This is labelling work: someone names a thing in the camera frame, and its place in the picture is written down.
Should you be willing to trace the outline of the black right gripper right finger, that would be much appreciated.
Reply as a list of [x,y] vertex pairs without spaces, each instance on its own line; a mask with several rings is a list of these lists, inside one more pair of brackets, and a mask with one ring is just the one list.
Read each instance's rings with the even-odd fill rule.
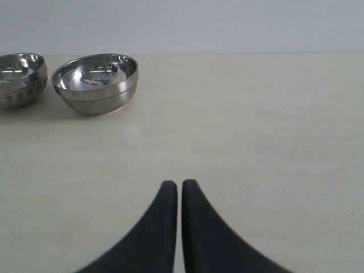
[[183,182],[181,225],[186,272],[289,272],[235,233],[193,179]]

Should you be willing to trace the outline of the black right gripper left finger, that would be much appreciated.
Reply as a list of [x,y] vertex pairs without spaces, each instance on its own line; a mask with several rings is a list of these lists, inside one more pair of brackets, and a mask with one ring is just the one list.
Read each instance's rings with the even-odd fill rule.
[[173,272],[177,232],[177,185],[162,182],[135,226],[80,272]]

